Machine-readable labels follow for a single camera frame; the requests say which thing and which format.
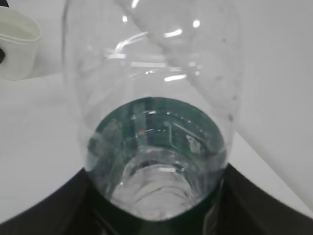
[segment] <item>white cup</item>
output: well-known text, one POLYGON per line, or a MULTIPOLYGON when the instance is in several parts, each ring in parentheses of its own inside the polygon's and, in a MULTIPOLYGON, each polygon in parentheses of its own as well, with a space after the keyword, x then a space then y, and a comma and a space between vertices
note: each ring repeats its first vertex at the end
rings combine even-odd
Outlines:
POLYGON ((36 21, 0 7, 0 78, 22 80, 33 70, 41 29, 36 21))

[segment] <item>white table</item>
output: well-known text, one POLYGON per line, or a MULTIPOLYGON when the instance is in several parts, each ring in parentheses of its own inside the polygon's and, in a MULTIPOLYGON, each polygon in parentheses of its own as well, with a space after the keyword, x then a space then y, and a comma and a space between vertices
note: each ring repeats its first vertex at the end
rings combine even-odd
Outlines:
POLYGON ((313 1, 234 1, 246 64, 239 133, 313 210, 313 1))
MULTIPOLYGON (((10 0, 9 3, 35 18, 43 29, 32 76, 60 71, 64 1, 10 0)), ((49 196, 82 167, 82 162, 60 74, 20 82, 0 81, 0 110, 1 222, 49 196)), ((313 212, 238 134, 230 162, 270 195, 313 217, 313 212)))

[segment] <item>white surface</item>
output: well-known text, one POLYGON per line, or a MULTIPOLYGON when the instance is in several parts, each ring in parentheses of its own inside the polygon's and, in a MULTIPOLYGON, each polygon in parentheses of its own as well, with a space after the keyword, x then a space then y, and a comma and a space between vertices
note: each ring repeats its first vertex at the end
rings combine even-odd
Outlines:
POLYGON ((0 64, 0 78, 25 79, 34 67, 41 37, 40 27, 33 19, 7 7, 0 7, 0 23, 3 29, 0 30, 0 48, 5 53, 5 58, 0 64), (14 28, 18 29, 17 32, 22 30, 22 34, 11 34, 17 33, 14 28))
POLYGON ((246 64, 239 133, 313 210, 313 1, 235 2, 246 64))
MULTIPOLYGON (((0 221, 35 205, 81 167, 60 74, 0 81, 0 221)), ((287 205, 313 213, 237 134, 230 161, 287 205)))

